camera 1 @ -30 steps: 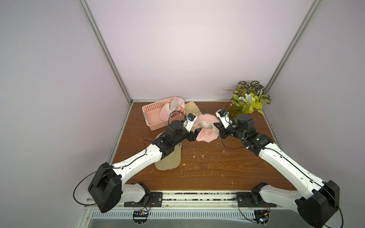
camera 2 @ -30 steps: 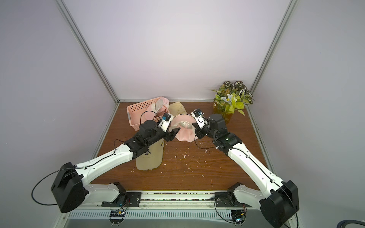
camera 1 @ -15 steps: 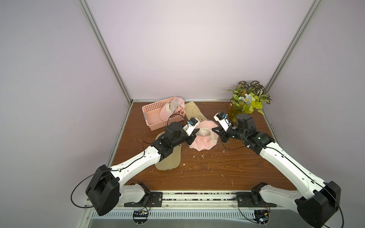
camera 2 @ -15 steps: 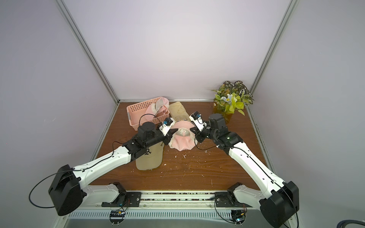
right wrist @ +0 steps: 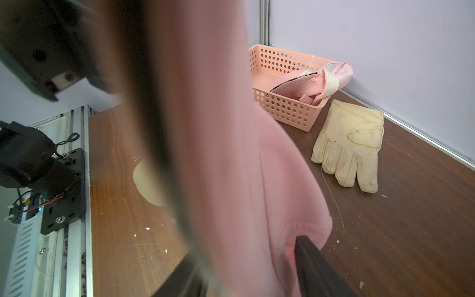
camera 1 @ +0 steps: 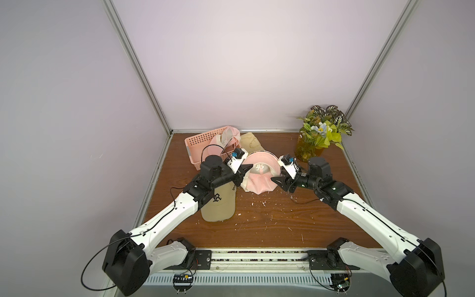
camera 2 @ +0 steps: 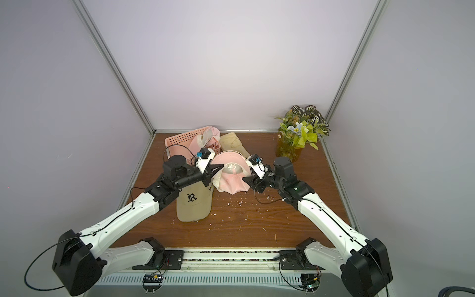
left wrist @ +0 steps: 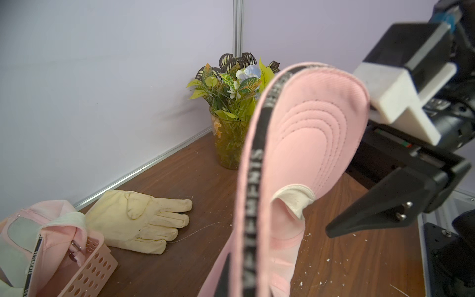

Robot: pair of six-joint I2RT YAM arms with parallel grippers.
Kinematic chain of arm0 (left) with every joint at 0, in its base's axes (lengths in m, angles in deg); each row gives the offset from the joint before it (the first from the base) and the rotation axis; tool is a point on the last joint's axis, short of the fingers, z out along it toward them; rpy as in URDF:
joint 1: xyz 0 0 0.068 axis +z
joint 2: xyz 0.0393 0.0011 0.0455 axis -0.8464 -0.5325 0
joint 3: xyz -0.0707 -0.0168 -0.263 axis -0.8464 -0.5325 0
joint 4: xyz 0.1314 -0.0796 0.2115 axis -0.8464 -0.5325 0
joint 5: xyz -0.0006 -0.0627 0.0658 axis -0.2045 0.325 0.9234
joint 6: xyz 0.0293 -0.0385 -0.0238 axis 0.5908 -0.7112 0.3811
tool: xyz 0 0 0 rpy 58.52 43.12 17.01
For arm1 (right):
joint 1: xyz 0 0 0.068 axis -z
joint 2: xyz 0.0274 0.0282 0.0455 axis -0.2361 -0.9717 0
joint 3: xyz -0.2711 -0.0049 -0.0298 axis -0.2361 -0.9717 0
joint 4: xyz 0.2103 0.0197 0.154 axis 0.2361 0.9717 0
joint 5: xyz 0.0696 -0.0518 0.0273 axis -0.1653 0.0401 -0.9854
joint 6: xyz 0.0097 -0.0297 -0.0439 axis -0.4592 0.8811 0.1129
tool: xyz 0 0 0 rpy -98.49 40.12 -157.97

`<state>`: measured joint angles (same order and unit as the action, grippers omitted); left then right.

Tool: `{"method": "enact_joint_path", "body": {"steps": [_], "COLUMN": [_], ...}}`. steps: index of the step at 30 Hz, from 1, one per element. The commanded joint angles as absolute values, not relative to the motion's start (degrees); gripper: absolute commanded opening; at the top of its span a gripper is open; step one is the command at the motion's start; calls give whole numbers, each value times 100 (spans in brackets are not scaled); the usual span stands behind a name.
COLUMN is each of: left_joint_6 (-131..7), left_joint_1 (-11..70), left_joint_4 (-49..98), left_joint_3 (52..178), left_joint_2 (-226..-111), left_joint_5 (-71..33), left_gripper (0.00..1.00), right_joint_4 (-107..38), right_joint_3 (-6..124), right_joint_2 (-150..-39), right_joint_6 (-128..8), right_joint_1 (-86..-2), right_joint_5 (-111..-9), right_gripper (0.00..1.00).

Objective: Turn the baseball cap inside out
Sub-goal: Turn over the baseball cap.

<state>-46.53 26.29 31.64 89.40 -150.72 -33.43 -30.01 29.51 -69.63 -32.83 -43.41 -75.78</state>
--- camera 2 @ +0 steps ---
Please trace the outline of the pink baseball cap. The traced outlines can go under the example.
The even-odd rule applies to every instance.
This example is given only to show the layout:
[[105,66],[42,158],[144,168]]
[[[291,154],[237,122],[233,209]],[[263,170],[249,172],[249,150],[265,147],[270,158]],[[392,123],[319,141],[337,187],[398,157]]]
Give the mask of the pink baseball cap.
[[212,178],[212,183],[219,192],[236,194],[250,189],[250,185],[243,181],[243,178],[251,176],[251,169],[246,158],[239,152],[221,152],[214,157],[212,164],[224,165]]
[[189,150],[195,155],[202,148],[213,149],[215,152],[220,152],[220,131],[213,126],[208,126],[201,133],[198,133],[189,144]]

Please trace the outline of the beige baseball cap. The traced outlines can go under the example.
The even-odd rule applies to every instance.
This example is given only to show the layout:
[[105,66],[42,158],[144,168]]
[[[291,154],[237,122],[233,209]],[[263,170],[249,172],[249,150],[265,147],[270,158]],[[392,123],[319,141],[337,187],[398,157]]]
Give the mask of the beige baseball cap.
[[176,200],[177,218],[181,222],[196,222],[206,218],[212,208],[214,186],[199,181],[185,187]]

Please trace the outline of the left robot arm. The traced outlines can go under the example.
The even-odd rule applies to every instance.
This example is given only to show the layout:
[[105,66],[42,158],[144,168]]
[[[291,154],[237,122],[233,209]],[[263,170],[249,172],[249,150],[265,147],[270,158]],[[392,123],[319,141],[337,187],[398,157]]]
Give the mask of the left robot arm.
[[158,252],[151,240],[119,248],[115,255],[111,255],[110,247],[136,225],[170,205],[185,187],[195,183],[208,186],[224,167],[212,163],[214,155],[199,157],[194,166],[182,155],[172,156],[163,164],[163,172],[156,182],[131,203],[78,233],[73,230],[63,233],[56,246],[52,269],[70,296],[85,293],[109,272],[149,263]]

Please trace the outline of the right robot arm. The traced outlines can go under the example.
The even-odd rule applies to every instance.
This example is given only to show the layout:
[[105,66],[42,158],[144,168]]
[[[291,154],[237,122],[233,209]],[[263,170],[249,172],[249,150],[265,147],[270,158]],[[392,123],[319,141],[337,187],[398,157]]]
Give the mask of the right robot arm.
[[251,175],[243,180],[253,190],[277,190],[284,202],[307,217],[333,244],[327,248],[317,241],[305,243],[303,256],[309,264],[339,277],[353,297],[375,297],[388,290],[393,273],[387,247],[381,240],[370,240],[341,219],[310,185],[297,177],[289,158],[278,157],[270,167],[254,154],[246,163]]

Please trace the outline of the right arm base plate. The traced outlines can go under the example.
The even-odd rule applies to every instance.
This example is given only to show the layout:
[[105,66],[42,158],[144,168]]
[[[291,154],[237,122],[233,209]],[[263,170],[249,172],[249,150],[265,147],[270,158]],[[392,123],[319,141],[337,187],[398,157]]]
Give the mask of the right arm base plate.
[[311,264],[304,253],[297,250],[281,250],[279,256],[273,260],[280,263],[281,270],[316,271],[317,269],[324,269]]

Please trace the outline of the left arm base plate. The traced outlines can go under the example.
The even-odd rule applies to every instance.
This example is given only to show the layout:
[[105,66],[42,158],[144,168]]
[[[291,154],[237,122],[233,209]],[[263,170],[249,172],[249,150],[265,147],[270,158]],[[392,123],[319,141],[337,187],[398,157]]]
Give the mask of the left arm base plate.
[[183,250],[156,251],[146,264],[133,266],[132,270],[180,270],[183,263],[183,256]]

